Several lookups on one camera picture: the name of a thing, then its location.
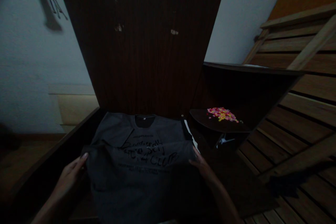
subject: wooden slat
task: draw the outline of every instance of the wooden slat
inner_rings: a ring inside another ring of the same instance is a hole
[[[251,65],[287,68],[298,54],[256,54]],[[303,68],[305,71],[336,74],[336,54],[316,54]]]
[[[269,30],[263,30],[257,40],[257,42],[254,43],[254,46],[252,47],[251,51],[249,52],[249,54],[246,56],[243,64],[249,64],[249,62],[251,61],[251,59],[254,57],[254,55],[259,51],[259,48],[261,47],[261,45],[263,44],[263,42],[265,41],[267,35],[269,34]]]
[[[269,27],[287,26],[296,23],[302,23],[310,20],[316,20],[325,18],[327,16],[332,16],[336,13],[336,3],[329,5],[324,5],[315,9],[305,10],[292,15],[281,17],[279,19],[274,19],[263,23],[260,28],[266,29]]]
[[[289,93],[281,105],[336,126],[336,106]]]
[[[292,90],[336,101],[336,78],[304,75]]]
[[[331,167],[329,169],[321,171],[319,172],[319,175],[336,187],[336,167]]]
[[[274,167],[268,172],[259,176],[260,180],[266,183],[270,176],[282,176],[298,170],[302,170],[320,162],[325,157],[336,153],[336,134],[318,142],[308,149],[300,152],[294,157]]]
[[[299,198],[286,197],[286,200],[308,224],[335,224],[313,201],[298,190]]]
[[[258,130],[290,154],[295,154],[307,147],[305,143],[268,121],[262,122]]]
[[[250,143],[245,142],[240,147],[241,152],[254,164],[255,167],[261,172],[272,168],[272,164],[261,155]]]
[[[336,189],[316,175],[311,176],[301,187],[329,213],[336,217]]]
[[[259,52],[302,51],[314,36],[267,40],[260,47]]]
[[[254,222],[254,220],[253,220],[252,217],[246,218],[246,219],[245,219],[245,223],[246,223],[246,224],[256,224],[256,223]]]
[[[279,197],[277,202],[279,203],[280,208],[276,208],[275,211],[286,224],[306,224],[282,197]]]
[[[282,31],[275,31],[271,32],[266,39],[277,39],[282,37],[294,37],[294,36],[301,36],[301,35],[313,35],[318,33],[324,24],[312,25],[303,28],[296,28],[296,29],[287,29]]]
[[[251,65],[272,68],[287,68],[298,54],[256,54],[250,61]]]
[[[256,224],[269,224],[263,214],[253,216],[253,220],[256,222]]]
[[[278,52],[278,51],[302,51],[304,48],[307,47],[308,43],[310,43],[316,36],[285,38],[279,40],[266,40],[260,47],[258,52],[266,53],[266,52]],[[336,37],[333,36],[326,42],[324,46],[319,47],[316,52],[318,52],[319,50],[323,51],[336,50]],[[289,68],[289,69],[301,70],[302,68]]]
[[[290,157],[283,149],[258,131],[253,132],[248,139],[275,164]]]
[[[275,107],[267,118],[310,143],[315,143],[333,132],[331,129],[280,107]]]
[[[265,212],[264,215],[271,224],[285,224],[274,210]]]
[[[258,169],[250,162],[250,160],[248,160],[247,157],[245,157],[245,155],[240,151],[237,150],[237,155],[245,162],[245,164],[251,169],[251,171],[253,172],[254,175],[258,175],[260,174],[260,172],[258,171]]]
[[[290,64],[288,69],[302,70],[305,65],[314,57],[319,50],[334,50],[334,38],[330,38],[336,32],[336,15],[332,16],[324,27],[316,34],[309,44],[302,50],[296,59]]]

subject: hand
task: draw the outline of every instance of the hand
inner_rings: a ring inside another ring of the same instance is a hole
[[[82,174],[82,167],[84,166],[88,158],[88,153],[85,153],[82,157],[76,158],[70,164],[64,167],[60,178],[50,196],[50,200],[57,202],[61,200],[70,190],[73,188],[78,178]]]
[[[51,222],[61,199],[67,195],[77,182],[78,178],[80,178],[82,167],[87,158],[88,153],[85,153],[82,157],[79,156],[64,167],[51,196],[37,213],[31,224],[44,224]]]
[[[193,146],[193,148],[196,154],[197,162],[189,159],[189,163],[199,170],[199,173],[205,179],[207,184],[221,183],[217,178],[216,174],[214,173],[214,171],[211,169],[211,167],[208,165],[208,163],[205,161],[202,155],[198,152],[195,146]]]

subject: wooden board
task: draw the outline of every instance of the wooden board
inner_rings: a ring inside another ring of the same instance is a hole
[[[100,107],[189,113],[221,0],[64,2]]]
[[[282,197],[279,197],[277,202],[279,203],[280,208],[276,208],[275,211],[286,224],[306,224]]]
[[[301,187],[330,214],[336,217],[336,189],[316,175],[311,176]]]
[[[288,69],[302,70],[319,50],[335,50],[336,14],[315,35],[308,45],[300,52]]]
[[[274,210],[265,212],[264,216],[271,224],[285,224]]]
[[[256,54],[250,64],[287,68],[298,54]],[[305,71],[336,74],[336,54],[316,54],[303,68]]]
[[[280,107],[275,107],[267,118],[310,143],[315,143],[333,132],[331,129]]]
[[[336,106],[289,93],[281,105],[336,126]]]
[[[302,35],[314,35],[318,33],[324,24],[315,24],[302,28],[294,28],[294,29],[282,29],[272,31],[267,35],[266,39],[278,39],[285,37],[294,37],[294,36],[302,36]]]
[[[240,151],[257,167],[261,172],[264,172],[273,167],[271,162],[269,162],[263,155],[260,154],[249,142],[244,142]]]
[[[245,223],[246,223],[246,224],[256,224],[256,223],[254,222],[254,220],[253,220],[252,217],[246,218],[246,219],[245,219]]]
[[[302,51],[313,38],[314,36],[307,36],[266,40],[260,47],[259,52]]]
[[[260,47],[259,52],[283,52],[283,51],[302,51],[314,36],[294,37],[279,40],[266,40]],[[336,50],[336,37],[333,36],[321,48],[323,51]]]
[[[212,114],[208,113],[206,109],[191,109],[190,115],[203,126],[222,133],[249,133],[252,130],[246,126],[246,124],[222,120],[219,121],[217,117],[213,117]]]
[[[269,181],[270,176],[282,176],[292,172],[296,172],[312,166],[325,157],[336,153],[336,134],[316,143],[315,145],[298,153],[280,165],[275,166],[271,170],[259,176],[264,183]]]
[[[59,110],[64,125],[77,125],[99,107],[95,95],[57,95]]]
[[[290,154],[295,154],[307,147],[305,143],[268,121],[263,121],[258,130]]]
[[[240,151],[237,150],[236,154],[244,161],[244,163],[251,169],[254,175],[259,175],[258,169],[248,160],[248,158]]]
[[[279,26],[288,26],[294,25],[297,23],[308,22],[312,20],[323,19],[331,17],[336,13],[336,3],[324,5],[314,9],[304,10],[302,12],[294,13],[287,15],[278,19],[270,20],[263,23],[260,28],[266,29],[269,27],[279,27]]]
[[[292,207],[308,224],[335,224],[313,201],[298,190],[299,199],[286,197]]]
[[[335,102],[336,78],[318,75],[304,75],[292,88],[292,90]]]
[[[258,214],[253,216],[253,220],[256,224],[269,224],[263,214]]]
[[[258,131],[253,132],[248,139],[275,164],[290,157],[287,152]]]
[[[325,180],[327,180],[330,184],[336,187],[336,167],[331,167],[319,173]]]

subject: small wooden shelf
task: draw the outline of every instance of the small wooden shelf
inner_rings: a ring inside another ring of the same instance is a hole
[[[218,118],[208,114],[206,109],[191,109],[191,116],[203,126],[222,133],[249,133],[252,130],[243,123],[235,121],[223,120],[219,121]]]

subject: forearm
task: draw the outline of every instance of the forearm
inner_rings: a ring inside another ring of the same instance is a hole
[[[43,207],[37,213],[31,224],[46,224],[51,223],[55,214],[57,202],[51,197],[45,202]]]
[[[223,223],[239,224],[240,217],[237,209],[223,184],[219,180],[216,180],[208,183],[208,185],[217,203],[219,214]]]

